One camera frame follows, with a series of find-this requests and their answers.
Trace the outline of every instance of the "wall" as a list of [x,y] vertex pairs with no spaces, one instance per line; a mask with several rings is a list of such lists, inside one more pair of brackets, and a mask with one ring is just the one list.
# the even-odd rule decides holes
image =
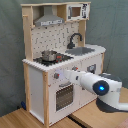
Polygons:
[[[66,50],[70,43],[71,35],[79,32],[79,22],[35,27],[32,29],[33,58],[42,56],[44,50]],[[78,35],[73,38],[73,43],[78,46]]]
[[[25,101],[24,40],[20,4],[54,0],[0,0],[0,116]],[[107,49],[104,72],[119,76],[128,88],[127,0],[91,0],[86,43]]]

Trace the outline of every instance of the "metal pot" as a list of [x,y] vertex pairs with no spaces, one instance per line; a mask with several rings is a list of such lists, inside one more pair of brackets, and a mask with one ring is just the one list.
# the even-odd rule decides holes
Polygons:
[[43,51],[42,59],[45,61],[54,61],[56,60],[56,54],[57,54],[56,51],[49,51],[49,50]]

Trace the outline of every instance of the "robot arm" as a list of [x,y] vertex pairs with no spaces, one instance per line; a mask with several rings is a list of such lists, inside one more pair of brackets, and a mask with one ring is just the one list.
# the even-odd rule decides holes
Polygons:
[[128,104],[119,103],[122,82],[111,74],[96,75],[90,72],[64,70],[64,76],[70,82],[82,86],[93,94],[97,94],[96,104],[104,112],[127,112]]

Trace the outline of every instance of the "stovetop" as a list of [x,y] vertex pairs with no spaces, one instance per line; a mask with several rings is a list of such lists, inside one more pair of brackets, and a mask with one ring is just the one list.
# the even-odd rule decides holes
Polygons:
[[59,56],[62,56],[61,60],[60,59],[56,59],[54,61],[45,61],[45,60],[42,59],[42,57],[40,57],[40,58],[34,59],[34,62],[37,62],[37,63],[40,63],[40,64],[42,64],[44,66],[49,67],[49,66],[52,66],[52,65],[67,61],[69,59],[73,59],[73,57],[70,57],[70,56],[67,56],[67,55],[63,55],[63,54],[59,54]]

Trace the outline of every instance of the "table surface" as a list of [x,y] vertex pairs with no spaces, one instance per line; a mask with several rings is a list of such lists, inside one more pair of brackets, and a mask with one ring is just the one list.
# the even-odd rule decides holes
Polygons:
[[[44,125],[23,109],[16,110],[0,118],[0,128],[44,128]],[[81,128],[68,117],[50,128]]]
[[[128,103],[128,89],[121,89],[120,102]],[[128,113],[105,113],[96,106],[96,100],[70,115],[88,128],[115,128],[128,118]]]

